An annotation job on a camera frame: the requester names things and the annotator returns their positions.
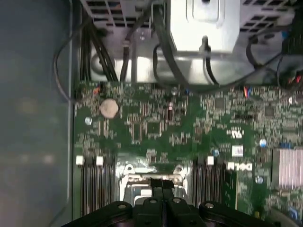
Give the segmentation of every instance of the blue wire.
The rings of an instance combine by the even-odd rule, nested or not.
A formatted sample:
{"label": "blue wire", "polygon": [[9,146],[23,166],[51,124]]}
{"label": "blue wire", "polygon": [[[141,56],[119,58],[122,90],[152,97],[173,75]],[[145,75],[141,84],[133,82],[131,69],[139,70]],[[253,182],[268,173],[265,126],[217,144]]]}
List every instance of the blue wire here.
{"label": "blue wire", "polygon": [[250,96],[251,90],[252,90],[252,88],[250,87],[247,91],[247,96]]}

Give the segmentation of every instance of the heatsink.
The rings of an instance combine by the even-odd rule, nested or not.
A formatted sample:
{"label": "heatsink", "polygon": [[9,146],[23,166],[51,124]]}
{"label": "heatsink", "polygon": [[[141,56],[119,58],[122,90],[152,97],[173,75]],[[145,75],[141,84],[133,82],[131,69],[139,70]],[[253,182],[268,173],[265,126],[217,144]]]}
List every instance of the heatsink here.
{"label": "heatsink", "polygon": [[272,186],[289,190],[303,188],[303,148],[274,150]]}

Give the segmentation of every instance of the black cable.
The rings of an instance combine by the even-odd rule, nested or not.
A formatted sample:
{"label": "black cable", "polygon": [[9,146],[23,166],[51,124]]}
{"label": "black cable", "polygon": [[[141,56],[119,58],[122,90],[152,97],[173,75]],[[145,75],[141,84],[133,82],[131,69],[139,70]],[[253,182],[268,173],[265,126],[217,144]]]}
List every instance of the black cable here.
{"label": "black cable", "polygon": [[85,34],[85,44],[84,44],[84,72],[87,76],[87,79],[91,80],[91,74],[90,74],[90,57],[91,57],[91,47],[90,47],[90,38],[89,38],[89,30],[87,27],[84,28],[84,34]]}
{"label": "black cable", "polygon": [[110,72],[111,77],[112,77],[112,81],[118,81],[117,74],[116,74],[114,65],[112,63],[112,60],[110,59],[110,56],[109,56],[107,49],[104,46],[102,40],[98,37],[97,28],[95,27],[95,25],[93,23],[90,24],[90,29],[91,29],[92,34],[95,37],[95,42],[98,45],[100,52],[106,61],[108,71]]}
{"label": "black cable", "polygon": [[158,73],[157,73],[157,67],[158,67],[158,55],[157,55],[157,49],[160,47],[160,44],[156,45],[155,48],[152,51],[152,69],[153,69],[153,75],[157,81],[157,83],[164,89],[171,90],[173,87],[164,83],[161,81]]}
{"label": "black cable", "polygon": [[[211,49],[210,46],[208,45],[208,40],[206,39],[206,41],[205,41],[205,51],[207,51],[207,52],[210,53],[211,50],[212,50],[212,49]],[[212,71],[212,66],[211,66],[211,64],[210,64],[210,57],[206,57],[206,58],[205,58],[205,66],[206,66],[206,71],[207,71],[207,74],[208,74],[210,80],[211,80],[214,84],[218,85],[219,83],[218,83],[218,81],[216,80],[216,78],[214,77],[214,74],[213,74],[213,71]]]}
{"label": "black cable", "polygon": [[281,53],[277,54],[275,57],[273,57],[272,59],[267,61],[263,66],[260,66],[255,71],[245,75],[244,77],[242,77],[239,80],[236,80],[230,84],[214,86],[214,88],[212,88],[212,89],[200,90],[200,89],[197,89],[197,86],[194,86],[194,85],[191,85],[188,83],[188,81],[184,78],[182,72],[180,71],[178,65],[176,64],[176,62],[173,58],[173,52],[170,47],[169,37],[164,28],[159,6],[154,7],[153,19],[154,19],[154,27],[155,27],[155,30],[156,30],[156,33],[157,33],[157,36],[158,36],[158,39],[160,42],[160,47],[162,49],[163,55],[166,59],[166,62],[169,65],[169,68],[171,69],[174,77],[176,78],[176,80],[178,81],[179,84],[182,84],[182,86],[184,86],[185,88],[189,89],[191,92],[196,93],[198,95],[210,94],[210,93],[214,93],[214,92],[218,92],[218,91],[225,91],[232,87],[236,87],[240,84],[243,84],[243,83],[245,83],[245,81],[248,78],[257,75],[258,73],[263,71],[268,65],[270,65],[271,63],[278,60],[281,56]]}
{"label": "black cable", "polygon": [[279,63],[278,63],[278,66],[276,68],[276,80],[277,80],[277,84],[278,84],[278,87],[286,92],[286,95],[282,96],[281,98],[277,99],[277,100],[274,100],[274,101],[270,101],[269,103],[271,104],[275,104],[275,103],[278,103],[280,102],[281,100],[283,99],[288,99],[290,98],[291,96],[294,95],[294,92],[297,91],[301,86],[302,86],[302,83],[303,83],[303,80],[301,79],[299,81],[298,84],[294,85],[290,90],[286,89],[285,87],[282,87],[281,83],[280,83],[280,72],[281,72],[281,65],[282,65],[282,61],[284,59],[284,55],[280,57],[280,60],[279,60]]}
{"label": "black cable", "polygon": [[132,38],[133,33],[140,28],[146,20],[148,20],[151,16],[151,7],[147,7],[147,10],[143,12],[142,16],[140,16],[137,21],[134,23],[133,27],[128,31],[125,37],[125,47],[123,48],[123,65],[121,68],[120,81],[125,81],[128,61],[130,55],[130,40]]}
{"label": "black cable", "polygon": [[216,78],[214,77],[214,74],[213,74],[213,71],[212,71],[212,67],[210,65],[210,58],[207,57],[205,59],[205,65],[206,65],[206,70],[207,70],[207,73],[208,73],[208,76],[210,77],[210,79],[212,80],[212,82],[216,85],[218,85],[218,81],[216,80]]}
{"label": "black cable", "polygon": [[92,25],[90,24],[89,25],[89,33],[90,33],[90,38],[91,38],[91,41],[96,49],[96,53],[99,57],[99,62],[100,64],[102,65],[102,68],[103,68],[103,72],[107,78],[108,81],[113,81],[113,77],[112,77],[112,74],[110,73],[108,67],[107,67],[107,64],[105,62],[105,59],[104,59],[104,56],[98,46],[98,42],[96,41],[96,39],[98,38],[97,37],[97,34],[93,32],[93,29],[92,29]]}
{"label": "black cable", "polygon": [[84,73],[84,29],[82,30],[81,34],[81,52],[80,52],[80,70],[79,70],[79,81],[84,80],[85,73]]}
{"label": "black cable", "polygon": [[[256,42],[258,41],[258,37],[260,35],[267,35],[267,34],[271,34],[271,33],[277,33],[277,32],[281,32],[281,31],[287,31],[289,30],[290,26],[278,26],[278,27],[271,27],[271,28],[268,28],[256,35],[254,35],[252,38],[250,38],[248,44],[247,44],[247,47],[246,47],[246,56],[247,56],[247,59],[248,61],[250,62],[250,64],[254,67],[254,69],[257,69],[258,67],[262,66],[261,64],[259,64],[255,57],[253,56],[252,52],[251,52],[251,46]],[[271,68],[268,68],[267,69],[268,71],[276,74],[276,71],[271,69]]]}
{"label": "black cable", "polygon": [[67,44],[73,39],[75,38],[81,31],[82,29],[89,24],[89,22],[91,22],[91,18],[87,18],[85,21],[82,22],[82,24],[72,33],[72,35],[63,42],[63,44],[58,48],[58,50],[56,51],[54,58],[53,58],[53,75],[57,84],[57,87],[60,91],[60,93],[62,94],[62,96],[69,102],[71,102],[72,104],[77,104],[77,103],[82,103],[85,100],[91,98],[91,96],[93,96],[93,93],[91,93],[90,95],[84,97],[81,100],[76,100],[72,97],[69,97],[69,95],[64,91],[61,82],[60,82],[60,78],[59,78],[59,73],[58,73],[58,58],[62,52],[62,50],[67,46]]}

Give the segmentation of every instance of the integrated circuit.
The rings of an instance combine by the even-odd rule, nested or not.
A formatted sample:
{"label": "integrated circuit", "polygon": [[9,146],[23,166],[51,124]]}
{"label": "integrated circuit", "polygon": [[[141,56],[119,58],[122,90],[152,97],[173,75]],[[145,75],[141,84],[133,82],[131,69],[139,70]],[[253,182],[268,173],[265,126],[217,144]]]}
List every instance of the integrated circuit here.
{"label": "integrated circuit", "polygon": [[132,139],[133,141],[141,142],[142,140],[142,125],[135,123],[132,126]]}
{"label": "integrated circuit", "polygon": [[160,122],[148,122],[146,133],[149,135],[160,136]]}
{"label": "integrated circuit", "polygon": [[275,117],[275,108],[273,106],[265,106],[264,116],[267,118]]}
{"label": "integrated circuit", "polygon": [[225,99],[224,98],[216,98],[214,101],[215,109],[224,110],[225,109]]}

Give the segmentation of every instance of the green circuit board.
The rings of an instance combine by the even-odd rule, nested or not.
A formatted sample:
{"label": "green circuit board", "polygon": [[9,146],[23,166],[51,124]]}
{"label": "green circuit board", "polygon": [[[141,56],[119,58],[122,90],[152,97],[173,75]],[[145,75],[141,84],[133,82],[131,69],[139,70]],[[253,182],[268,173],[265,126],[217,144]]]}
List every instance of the green circuit board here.
{"label": "green circuit board", "polygon": [[[284,157],[290,152],[288,162],[303,159],[302,93],[284,98],[287,94],[277,87],[249,88],[250,98],[242,88],[197,96],[156,84],[80,84],[82,97],[94,95],[75,105],[75,217],[121,199],[117,174],[121,166],[132,165],[135,173],[144,174],[173,174],[176,166],[187,166],[188,184],[196,184],[203,179],[194,173],[202,160],[206,168],[222,164],[226,171],[222,179],[229,174],[222,187],[225,195],[216,195],[227,205],[260,218],[271,207],[283,211],[291,207],[302,219],[303,183],[286,176],[285,171],[293,168]],[[97,157],[102,157],[106,169],[94,169],[100,162]],[[89,170],[83,168],[85,163]],[[295,163],[296,169],[302,165],[303,160]],[[105,172],[112,177],[101,179]],[[295,175],[303,179],[303,172]],[[102,182],[112,192],[92,198]],[[88,184],[95,184],[95,189]],[[216,187],[208,190],[215,192]],[[197,192],[192,190],[189,186],[187,195],[195,203]]]}

